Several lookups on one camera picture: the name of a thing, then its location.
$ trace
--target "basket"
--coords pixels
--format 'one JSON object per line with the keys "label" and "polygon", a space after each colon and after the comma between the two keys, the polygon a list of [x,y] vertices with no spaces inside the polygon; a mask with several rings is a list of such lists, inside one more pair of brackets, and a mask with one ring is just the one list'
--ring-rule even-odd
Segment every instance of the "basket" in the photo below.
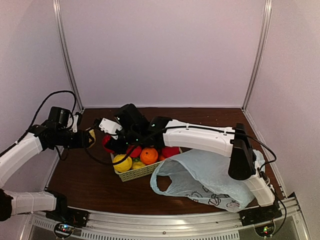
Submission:
{"label": "basket", "polygon": [[[114,155],[111,153],[111,160],[114,160]],[[161,161],[155,162],[154,164],[150,164],[138,169],[132,169],[125,172],[118,172],[114,169],[114,172],[118,174],[118,176],[121,178],[122,182],[127,182],[133,179],[138,179],[147,175],[152,174],[155,169],[158,167],[158,165],[161,163]]]}

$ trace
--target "plastic bag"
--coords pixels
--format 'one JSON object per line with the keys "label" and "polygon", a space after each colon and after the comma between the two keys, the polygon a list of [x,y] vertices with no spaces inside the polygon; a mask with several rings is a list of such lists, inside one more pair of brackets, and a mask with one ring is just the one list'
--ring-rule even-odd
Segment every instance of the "plastic bag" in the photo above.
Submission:
{"label": "plastic bag", "polygon": [[[259,163],[265,160],[255,150]],[[172,156],[154,170],[150,186],[159,195],[188,197],[202,204],[229,212],[239,212],[255,197],[242,182],[228,175],[230,158],[209,151],[192,149]],[[157,176],[169,176],[172,183],[166,191],[157,186]]]}

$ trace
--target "lemon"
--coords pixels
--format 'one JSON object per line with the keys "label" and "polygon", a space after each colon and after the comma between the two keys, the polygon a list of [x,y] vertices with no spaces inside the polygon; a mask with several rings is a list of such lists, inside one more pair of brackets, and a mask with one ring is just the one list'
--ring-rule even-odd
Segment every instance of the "lemon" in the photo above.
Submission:
{"label": "lemon", "polygon": [[[126,156],[125,154],[119,154],[114,157],[112,162],[117,163],[117,162],[121,161],[122,159],[124,159],[125,156]],[[123,172],[130,170],[131,166],[132,166],[132,158],[129,156],[123,162],[121,162],[117,165],[113,165],[114,169],[120,173],[123,173]]]}
{"label": "lemon", "polygon": [[143,168],[144,166],[145,164],[143,162],[137,161],[132,164],[132,169],[140,169],[140,168]]}

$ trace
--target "dark wood tabletop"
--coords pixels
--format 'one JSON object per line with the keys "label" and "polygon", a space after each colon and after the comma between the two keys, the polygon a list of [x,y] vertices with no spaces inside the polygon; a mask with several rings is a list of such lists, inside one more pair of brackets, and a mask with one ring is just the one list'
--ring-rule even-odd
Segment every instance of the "dark wood tabletop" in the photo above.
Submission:
{"label": "dark wood tabletop", "polygon": [[[114,119],[117,108],[86,109],[80,129],[92,127],[96,118]],[[243,123],[249,135],[254,136],[246,117],[236,108],[140,108],[149,120],[166,116],[182,122],[213,127],[234,127]],[[104,134],[96,131],[97,143],[89,151],[98,159],[111,162],[110,154],[102,147]],[[262,152],[261,146],[252,142],[253,148]],[[282,196],[279,184],[269,165],[266,174]],[[92,160],[83,149],[69,150],[66,161],[60,161],[48,189],[67,196],[70,207],[139,215],[179,215],[222,211],[211,205],[196,203],[186,197],[158,195],[150,187],[150,175],[122,182],[112,166]],[[171,183],[169,177],[159,177],[158,186],[165,190]],[[256,206],[254,200],[250,206]]]}

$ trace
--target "orange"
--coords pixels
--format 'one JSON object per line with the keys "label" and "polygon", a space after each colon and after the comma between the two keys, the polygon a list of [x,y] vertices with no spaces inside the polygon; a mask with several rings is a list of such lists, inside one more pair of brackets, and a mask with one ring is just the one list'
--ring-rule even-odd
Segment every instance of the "orange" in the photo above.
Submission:
{"label": "orange", "polygon": [[163,156],[162,154],[159,155],[158,157],[158,161],[161,162],[163,160],[166,160],[167,158],[165,156]]}
{"label": "orange", "polygon": [[154,164],[158,159],[158,151],[153,147],[146,147],[142,150],[140,159],[145,165]]}

